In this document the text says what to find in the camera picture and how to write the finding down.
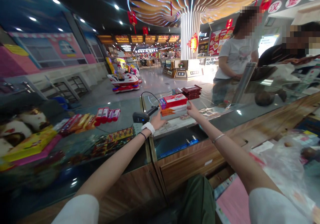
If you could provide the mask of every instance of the shopping mall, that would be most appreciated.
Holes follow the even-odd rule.
[[[0,3],[1,223],[320,224],[320,0]]]

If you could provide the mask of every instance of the ceiling light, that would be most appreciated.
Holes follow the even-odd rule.
[[[53,2],[55,2],[56,4],[60,4],[59,0],[53,0]]]

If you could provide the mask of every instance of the silver bracelet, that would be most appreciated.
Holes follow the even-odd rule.
[[[212,143],[214,144],[220,137],[223,137],[225,134],[221,134],[221,135],[219,135],[216,139],[214,139],[213,141],[212,141]]]

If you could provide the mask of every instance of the bracelet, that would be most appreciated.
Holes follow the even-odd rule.
[[[216,143],[216,141],[220,138],[220,137],[223,137],[225,134],[221,134],[221,135],[219,135],[216,139],[214,139],[213,141],[212,141],[212,143],[214,144],[214,143]]]
[[[144,138],[147,140],[146,136],[142,132],[139,132],[138,134],[142,134]]]

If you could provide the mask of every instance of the tiled floor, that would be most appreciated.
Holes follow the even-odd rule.
[[[194,84],[211,83],[214,75],[204,75],[194,77],[191,80],[173,79],[162,74],[162,68],[158,66],[140,68],[142,83],[139,90],[128,92],[113,93],[109,79],[103,80],[100,84],[92,89],[90,93],[83,96],[80,103],[82,108],[95,105],[102,105],[109,102],[132,99],[139,97],[142,92],[149,91],[154,94],[166,92],[176,87],[185,87]]]

